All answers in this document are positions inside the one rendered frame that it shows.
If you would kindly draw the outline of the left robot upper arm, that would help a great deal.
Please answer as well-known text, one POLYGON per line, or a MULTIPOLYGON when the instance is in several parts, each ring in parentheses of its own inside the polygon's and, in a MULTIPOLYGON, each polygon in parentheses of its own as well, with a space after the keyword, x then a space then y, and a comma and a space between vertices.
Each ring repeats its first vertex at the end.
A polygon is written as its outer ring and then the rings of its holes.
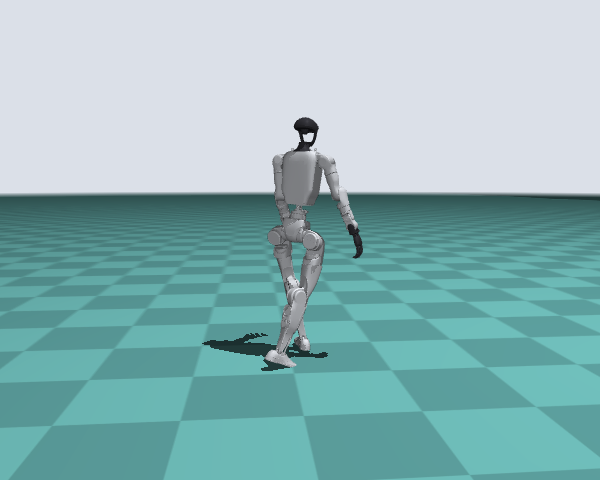
POLYGON ((275 198, 277 201, 285 200, 282 193, 282 164, 284 155, 278 154, 272 161, 274 167, 275 198))

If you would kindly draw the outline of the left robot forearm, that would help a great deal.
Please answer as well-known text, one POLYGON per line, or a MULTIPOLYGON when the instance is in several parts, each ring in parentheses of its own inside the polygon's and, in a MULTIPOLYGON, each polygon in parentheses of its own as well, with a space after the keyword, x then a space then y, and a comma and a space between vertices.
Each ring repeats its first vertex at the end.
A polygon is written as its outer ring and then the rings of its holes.
MULTIPOLYGON (((275 197, 275 192, 274 192, 274 197, 275 197)), ((289 210, 288 204, 285 203, 285 200, 277 201, 276 198, 275 198, 275 202, 276 202, 276 206, 279 210, 280 220, 283 223, 284 218, 290 217, 290 210, 289 210)))

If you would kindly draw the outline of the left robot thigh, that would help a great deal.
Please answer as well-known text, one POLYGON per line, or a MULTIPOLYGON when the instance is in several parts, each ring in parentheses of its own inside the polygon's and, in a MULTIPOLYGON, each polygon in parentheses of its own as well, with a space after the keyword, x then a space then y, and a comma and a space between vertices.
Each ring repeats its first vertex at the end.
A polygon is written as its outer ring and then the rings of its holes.
POLYGON ((283 240, 281 230, 283 225, 278 225, 268 233, 268 241, 275 245, 273 253, 277 259, 283 282, 288 282, 289 288, 299 287, 299 280, 295 278, 292 264, 292 242, 283 240))

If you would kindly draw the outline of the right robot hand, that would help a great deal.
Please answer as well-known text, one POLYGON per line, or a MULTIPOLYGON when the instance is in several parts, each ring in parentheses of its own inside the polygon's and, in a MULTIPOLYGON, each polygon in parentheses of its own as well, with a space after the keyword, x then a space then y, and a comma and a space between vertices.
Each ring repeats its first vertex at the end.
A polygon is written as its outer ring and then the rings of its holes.
POLYGON ((353 236, 354 239, 354 244, 356 246, 356 255, 353 258, 359 258, 363 252, 363 247, 362 247, 362 240, 361 237, 359 235, 359 229, 357 228, 357 230, 355 230, 354 226, 352 224, 349 224, 347 226, 349 234, 353 236))

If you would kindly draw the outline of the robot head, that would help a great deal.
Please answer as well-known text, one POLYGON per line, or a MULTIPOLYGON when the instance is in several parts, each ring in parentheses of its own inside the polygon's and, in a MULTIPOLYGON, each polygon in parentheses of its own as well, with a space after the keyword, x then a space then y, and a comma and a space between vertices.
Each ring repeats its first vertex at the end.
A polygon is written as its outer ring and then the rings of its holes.
POLYGON ((292 152, 310 151, 309 147, 315 143, 317 131, 319 129, 316 122, 310 118, 303 117, 295 122, 294 129, 299 132, 301 142, 299 142, 298 147, 292 152), (306 135, 308 133, 314 133, 313 140, 311 142, 304 142, 303 134, 306 135))

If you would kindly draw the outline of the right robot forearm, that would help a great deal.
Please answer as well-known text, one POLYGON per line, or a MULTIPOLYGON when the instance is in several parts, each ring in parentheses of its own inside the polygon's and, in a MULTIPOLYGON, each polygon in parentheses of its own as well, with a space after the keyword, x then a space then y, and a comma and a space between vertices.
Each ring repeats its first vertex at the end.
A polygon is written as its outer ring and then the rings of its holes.
POLYGON ((342 219, 343 219, 343 221, 344 221, 344 223, 346 225, 347 231, 348 231, 347 226, 349 224, 352 224, 354 226, 355 230, 357 230, 358 224, 354 220, 354 215, 353 215, 353 213, 351 211, 351 208, 349 206, 350 203, 349 203, 349 200, 348 200, 348 195, 347 195, 346 189, 343 188, 343 187, 339 188, 338 194, 339 194, 340 202, 337 203, 338 204, 337 208, 339 209, 340 213, 342 213, 341 216, 342 216, 342 219))

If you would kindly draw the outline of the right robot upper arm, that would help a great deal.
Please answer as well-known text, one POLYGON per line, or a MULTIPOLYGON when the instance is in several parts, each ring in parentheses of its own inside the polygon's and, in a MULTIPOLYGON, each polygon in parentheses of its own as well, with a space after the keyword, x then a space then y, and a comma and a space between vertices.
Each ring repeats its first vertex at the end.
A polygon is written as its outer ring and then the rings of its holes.
POLYGON ((331 197, 335 201, 340 201, 338 190, 341 188, 339 186, 339 177, 335 167, 335 160, 333 157, 328 155, 316 154, 317 164, 321 169, 324 169, 324 174, 326 176, 326 181, 331 191, 331 197))

